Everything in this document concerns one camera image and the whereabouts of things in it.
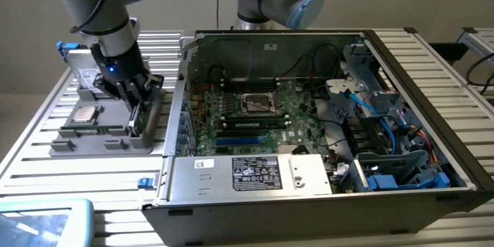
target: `tablet screen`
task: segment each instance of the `tablet screen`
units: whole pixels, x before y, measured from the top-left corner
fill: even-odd
[[[0,245],[55,247],[70,212],[56,209],[0,213]]]

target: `metal slotted table surface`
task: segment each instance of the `metal slotted table surface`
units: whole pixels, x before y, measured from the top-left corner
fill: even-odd
[[[181,60],[181,34],[143,32],[139,37],[143,56],[150,58],[152,72],[165,75],[165,88],[170,91]],[[377,34],[472,153],[494,175],[494,121],[485,100],[462,85],[454,70],[417,34],[402,29],[377,30]],[[76,104],[76,86],[76,79],[67,71],[0,164],[3,201],[88,198],[96,210],[92,246],[165,246],[138,210],[139,200],[154,198],[155,191],[138,190],[136,181],[162,168],[171,93],[166,97],[151,154],[52,158],[48,143],[56,138],[56,129]],[[265,245],[494,246],[494,201],[470,213],[448,215],[418,234],[261,244]]]
[[[465,28],[458,42],[465,43],[484,57],[494,53],[494,28]],[[489,59],[494,72],[494,58]],[[485,99],[494,102],[494,86],[489,87],[485,94]]]

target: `white wall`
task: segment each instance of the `white wall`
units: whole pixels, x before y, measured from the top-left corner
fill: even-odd
[[[494,27],[494,0],[327,0],[313,27],[416,27],[429,40],[454,40],[461,27]],[[215,0],[146,0],[130,7],[144,30],[215,28]],[[237,0],[221,0],[221,27]],[[0,93],[50,92],[66,66],[55,51],[71,19],[60,0],[0,0]]]

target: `green circuit board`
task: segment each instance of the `green circuit board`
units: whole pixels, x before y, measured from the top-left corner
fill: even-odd
[[[289,115],[290,124],[286,129],[266,129],[259,131],[261,143],[249,145],[217,145],[217,133],[223,130],[221,118],[225,115],[242,116],[242,93],[225,93],[218,86],[195,92],[193,95],[194,118],[197,126],[197,156],[213,156],[219,154],[263,154],[287,153],[287,150],[305,145],[309,153],[326,154],[327,149],[314,143],[314,137],[321,129],[317,120],[301,111],[299,104],[305,101],[306,92],[295,91],[297,82],[282,82],[273,94],[275,112],[273,115]],[[266,114],[265,109],[257,109],[255,113]]]

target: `power supply label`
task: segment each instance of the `power supply label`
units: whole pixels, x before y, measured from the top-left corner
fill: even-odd
[[[235,191],[283,189],[278,157],[235,157],[231,164]]]

